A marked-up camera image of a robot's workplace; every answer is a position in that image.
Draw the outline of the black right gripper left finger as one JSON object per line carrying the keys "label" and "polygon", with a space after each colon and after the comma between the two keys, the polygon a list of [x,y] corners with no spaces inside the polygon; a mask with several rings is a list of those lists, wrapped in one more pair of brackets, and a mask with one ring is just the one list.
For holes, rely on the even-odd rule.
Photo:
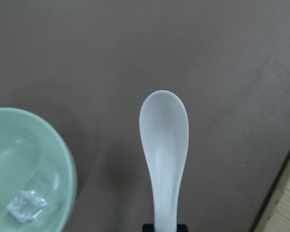
{"label": "black right gripper left finger", "polygon": [[142,232],[155,232],[154,224],[143,224]]}

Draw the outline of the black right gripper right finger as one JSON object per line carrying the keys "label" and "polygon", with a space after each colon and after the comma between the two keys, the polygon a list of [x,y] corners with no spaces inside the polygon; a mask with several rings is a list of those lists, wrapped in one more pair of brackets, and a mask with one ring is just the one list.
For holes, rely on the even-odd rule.
{"label": "black right gripper right finger", "polygon": [[188,232],[188,227],[186,224],[177,224],[176,232]]}

